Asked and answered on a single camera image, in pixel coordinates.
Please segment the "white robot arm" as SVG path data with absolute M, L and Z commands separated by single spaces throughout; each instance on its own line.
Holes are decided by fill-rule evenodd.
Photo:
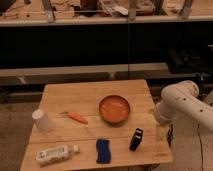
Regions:
M 165 86 L 156 104 L 154 117 L 160 125 L 169 125 L 179 114 L 186 114 L 213 132 L 213 90 L 198 99 L 199 87 L 190 80 Z

